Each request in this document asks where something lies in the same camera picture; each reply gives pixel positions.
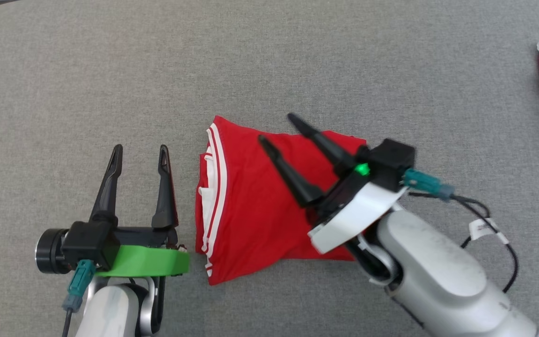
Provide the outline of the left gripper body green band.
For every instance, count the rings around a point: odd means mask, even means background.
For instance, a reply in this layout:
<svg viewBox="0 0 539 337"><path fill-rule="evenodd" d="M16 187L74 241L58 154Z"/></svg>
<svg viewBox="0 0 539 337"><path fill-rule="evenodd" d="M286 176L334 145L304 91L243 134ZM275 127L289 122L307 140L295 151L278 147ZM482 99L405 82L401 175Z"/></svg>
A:
<svg viewBox="0 0 539 337"><path fill-rule="evenodd" d="M128 227L118 228L114 234L120 249L111 269L98 270L98 277L175 277L188 273L190 256L178 244L176 229Z"/></svg>

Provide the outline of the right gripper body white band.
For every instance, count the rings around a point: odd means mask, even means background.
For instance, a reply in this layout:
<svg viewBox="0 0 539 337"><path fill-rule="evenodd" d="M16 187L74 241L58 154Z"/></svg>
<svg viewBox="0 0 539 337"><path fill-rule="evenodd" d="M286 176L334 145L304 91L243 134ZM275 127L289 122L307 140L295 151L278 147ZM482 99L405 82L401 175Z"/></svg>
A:
<svg viewBox="0 0 539 337"><path fill-rule="evenodd" d="M397 179L393 181L393 189L378 183L369 164L358 164L312 208L316 220L308 236L319 254L326 254L363 233L408 190Z"/></svg>

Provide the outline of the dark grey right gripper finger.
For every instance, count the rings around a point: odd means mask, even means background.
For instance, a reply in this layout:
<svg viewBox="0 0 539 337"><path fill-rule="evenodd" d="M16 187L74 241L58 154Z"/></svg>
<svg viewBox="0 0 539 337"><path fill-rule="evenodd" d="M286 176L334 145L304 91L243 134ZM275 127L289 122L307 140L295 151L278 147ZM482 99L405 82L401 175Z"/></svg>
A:
<svg viewBox="0 0 539 337"><path fill-rule="evenodd" d="M298 132L306 139L312 141L321 153L332 164L332 169L338 177L346 177L357 166L355 158L325 134L310 126L294 113L287 114L287 119Z"/></svg>
<svg viewBox="0 0 539 337"><path fill-rule="evenodd" d="M267 139L267 137L260 135L257 137L257 141L259 141L261 147L263 147L268 158L271 160L278 171L278 174L281 176L300 207L311 207L323 199L323 191L300 175L293 166L283 158L282 153Z"/></svg>

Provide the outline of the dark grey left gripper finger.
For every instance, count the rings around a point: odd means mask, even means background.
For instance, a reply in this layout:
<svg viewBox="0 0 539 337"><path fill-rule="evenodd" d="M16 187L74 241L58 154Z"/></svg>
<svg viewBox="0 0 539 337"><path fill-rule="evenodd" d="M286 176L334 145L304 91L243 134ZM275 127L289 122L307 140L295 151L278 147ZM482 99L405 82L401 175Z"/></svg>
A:
<svg viewBox="0 0 539 337"><path fill-rule="evenodd" d="M171 230L178 226L178 214L169 149L166 145L161 145L159 149L158 173L160 175L159 193L156 211L152 217L152 228Z"/></svg>
<svg viewBox="0 0 539 337"><path fill-rule="evenodd" d="M89 217L90 222L118 224L116 216L117 183L122 173L123 147L115 145L103 174L96 200Z"/></svg>

